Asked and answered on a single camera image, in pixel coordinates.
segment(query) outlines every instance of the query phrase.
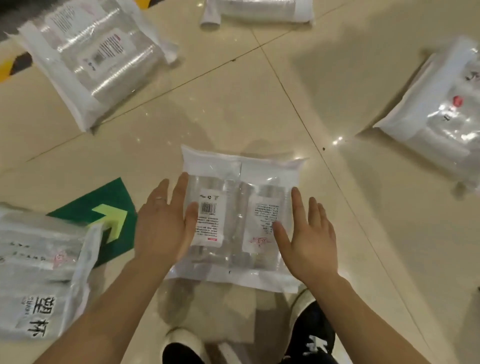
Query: green floor sign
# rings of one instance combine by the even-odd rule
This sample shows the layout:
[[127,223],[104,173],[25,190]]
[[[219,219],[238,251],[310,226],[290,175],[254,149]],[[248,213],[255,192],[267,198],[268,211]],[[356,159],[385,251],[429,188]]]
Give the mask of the green floor sign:
[[48,214],[68,221],[106,226],[96,267],[133,248],[137,213],[121,178]]

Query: white plastic bag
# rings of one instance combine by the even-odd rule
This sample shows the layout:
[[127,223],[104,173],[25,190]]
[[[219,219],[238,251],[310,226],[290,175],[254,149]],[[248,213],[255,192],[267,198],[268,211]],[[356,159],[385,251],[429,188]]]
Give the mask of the white plastic bag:
[[205,0],[201,24],[220,24],[222,15],[262,22],[312,22],[312,0]]
[[19,33],[83,132],[177,58],[133,0],[65,1]]
[[374,127],[445,168],[480,182],[480,62],[464,36],[433,54],[400,103]]
[[186,146],[182,152],[183,170],[190,174],[185,206],[198,202],[199,217],[187,257],[168,277],[296,292],[300,282],[283,263],[272,222],[290,229],[291,188],[304,160],[277,162]]
[[85,309],[102,224],[0,207],[0,338],[60,336]]

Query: beige tile floor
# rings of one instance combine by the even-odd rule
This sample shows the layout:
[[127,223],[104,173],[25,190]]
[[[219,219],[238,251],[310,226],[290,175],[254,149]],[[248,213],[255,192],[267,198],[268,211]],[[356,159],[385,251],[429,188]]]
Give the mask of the beige tile floor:
[[[324,202],[340,270],[359,295],[433,363],[478,363],[478,198],[455,198],[454,181],[368,126],[426,48],[459,33],[480,39],[480,5],[314,1],[311,28],[225,21],[202,30],[200,0],[165,0],[147,10],[162,34],[179,42],[183,59],[160,70],[94,136],[79,133],[37,68],[0,84],[0,200],[47,212],[120,176],[139,207],[159,180],[181,172],[181,144],[308,157],[300,189],[305,199]],[[15,47],[0,43],[0,60]],[[98,268],[94,291],[131,256]],[[123,362],[157,363],[163,335],[184,326],[208,342],[233,342],[253,363],[275,363],[293,299],[166,281]],[[0,352],[5,362],[27,364],[48,345],[0,342]],[[341,345],[335,354],[349,363]]]

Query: package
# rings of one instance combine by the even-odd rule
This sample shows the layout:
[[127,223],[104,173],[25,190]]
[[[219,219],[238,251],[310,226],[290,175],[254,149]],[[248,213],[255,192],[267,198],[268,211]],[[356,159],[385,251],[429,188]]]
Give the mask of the package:
[[19,34],[82,131],[177,58],[133,0],[63,1]]
[[272,222],[292,226],[291,189],[304,160],[277,162],[199,152],[182,146],[190,174],[185,208],[198,202],[195,237],[169,278],[229,282],[276,292],[300,284],[281,258]]
[[205,0],[201,24],[220,24],[222,15],[248,21],[307,23],[312,0]]
[[53,339],[83,313],[102,235],[0,207],[0,338]]
[[480,62],[464,36],[430,56],[381,128],[467,186],[480,183]]

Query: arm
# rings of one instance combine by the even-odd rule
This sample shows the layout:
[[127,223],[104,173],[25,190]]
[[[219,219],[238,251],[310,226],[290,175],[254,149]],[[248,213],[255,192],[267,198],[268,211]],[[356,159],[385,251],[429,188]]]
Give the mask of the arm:
[[325,209],[311,197],[308,217],[300,192],[292,189],[292,241],[279,222],[275,239],[290,272],[308,287],[354,364],[428,364],[338,275],[336,235]]
[[170,205],[168,180],[152,191],[138,212],[135,258],[35,364],[121,362],[155,291],[170,268],[185,255],[195,234],[198,205],[190,204],[183,218],[187,184],[188,174],[183,173]]

